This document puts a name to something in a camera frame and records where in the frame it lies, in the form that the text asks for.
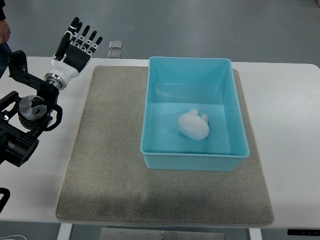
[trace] dark sleeve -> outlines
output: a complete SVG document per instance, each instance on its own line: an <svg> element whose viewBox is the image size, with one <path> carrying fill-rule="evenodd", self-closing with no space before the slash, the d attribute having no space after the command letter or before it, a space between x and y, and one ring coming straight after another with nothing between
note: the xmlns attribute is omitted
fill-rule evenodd
<svg viewBox="0 0 320 240"><path fill-rule="evenodd" d="M5 0L0 0L0 21L3 19L6 19L5 13L4 13L4 9L3 7L5 6Z"/></svg>

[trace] white object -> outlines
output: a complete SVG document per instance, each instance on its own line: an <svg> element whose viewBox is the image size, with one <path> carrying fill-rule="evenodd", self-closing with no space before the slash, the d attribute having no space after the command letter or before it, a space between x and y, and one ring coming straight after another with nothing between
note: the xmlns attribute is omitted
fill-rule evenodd
<svg viewBox="0 0 320 240"><path fill-rule="evenodd" d="M178 118L180 131L193 140L203 140L208 137L210 129L208 126L209 116L202 114L199 116L197 109L191 109Z"/></svg>
<svg viewBox="0 0 320 240"><path fill-rule="evenodd" d="M52 59L51 65L52 65L52 68L47 71L47 73L45 74L44 80L47 81L47 79L52 78L52 76L55 76L55 82L58 83L57 88L59 90L65 89L69 84L70 80L78 77L80 74L77 69L64 63L63 61L57 61Z"/></svg>

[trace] person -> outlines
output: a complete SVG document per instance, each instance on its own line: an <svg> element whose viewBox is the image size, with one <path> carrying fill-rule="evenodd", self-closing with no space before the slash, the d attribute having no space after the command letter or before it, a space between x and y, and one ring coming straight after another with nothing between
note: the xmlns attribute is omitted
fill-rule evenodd
<svg viewBox="0 0 320 240"><path fill-rule="evenodd" d="M7 44L11 31L6 21L6 16L3 9L5 5L5 1L0 0L0 78L8 66L8 56L10 53L12 53Z"/></svg>

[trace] cable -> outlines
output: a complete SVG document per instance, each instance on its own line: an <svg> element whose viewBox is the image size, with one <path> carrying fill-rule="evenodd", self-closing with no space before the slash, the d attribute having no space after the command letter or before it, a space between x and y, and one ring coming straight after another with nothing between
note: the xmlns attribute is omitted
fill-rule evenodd
<svg viewBox="0 0 320 240"><path fill-rule="evenodd" d="M25 236L19 235L19 234L17 234L17 235L11 235L11 236L3 236L3 237L0 237L0 240L16 240L16 239L12 239L12 238L14 238L14 237L21 237L21 238L23 238L24 240L28 240Z"/></svg>

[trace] person's hand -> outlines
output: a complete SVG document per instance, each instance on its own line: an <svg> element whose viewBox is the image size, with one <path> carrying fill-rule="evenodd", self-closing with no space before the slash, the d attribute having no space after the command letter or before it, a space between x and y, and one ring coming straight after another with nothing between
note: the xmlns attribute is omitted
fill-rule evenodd
<svg viewBox="0 0 320 240"><path fill-rule="evenodd" d="M7 42L10 38L10 27L6 20L0 20L0 45Z"/></svg>

